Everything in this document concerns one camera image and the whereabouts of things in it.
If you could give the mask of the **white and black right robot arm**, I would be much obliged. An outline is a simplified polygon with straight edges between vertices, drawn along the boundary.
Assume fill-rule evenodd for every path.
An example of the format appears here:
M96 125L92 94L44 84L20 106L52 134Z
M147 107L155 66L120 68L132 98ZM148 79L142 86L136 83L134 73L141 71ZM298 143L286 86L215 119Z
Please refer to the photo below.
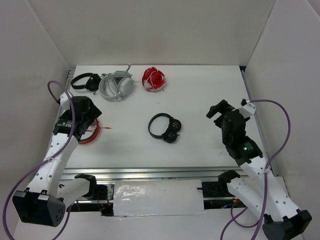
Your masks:
M229 156L249 177L255 188L234 170L218 176L218 191L223 196L233 195L257 218L252 239L260 230L269 240L291 240L301 235L312 221L308 210L300 209L285 192L274 176L255 141L247 136L246 123L255 114L256 100L243 99L235 108L226 100L210 107L206 117L220 116L213 122L221 129L222 143Z

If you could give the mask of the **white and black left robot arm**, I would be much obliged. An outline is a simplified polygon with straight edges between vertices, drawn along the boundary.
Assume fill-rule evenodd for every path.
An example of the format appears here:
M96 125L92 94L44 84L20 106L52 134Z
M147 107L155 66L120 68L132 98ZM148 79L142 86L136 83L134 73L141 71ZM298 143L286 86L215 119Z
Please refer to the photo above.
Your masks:
M71 103L61 101L64 112L54 125L50 147L42 165L25 190L12 198L23 223L57 227L65 212L81 197L98 195L95 176L79 173L72 181L61 183L61 177L82 135L102 112L87 96L73 96Z

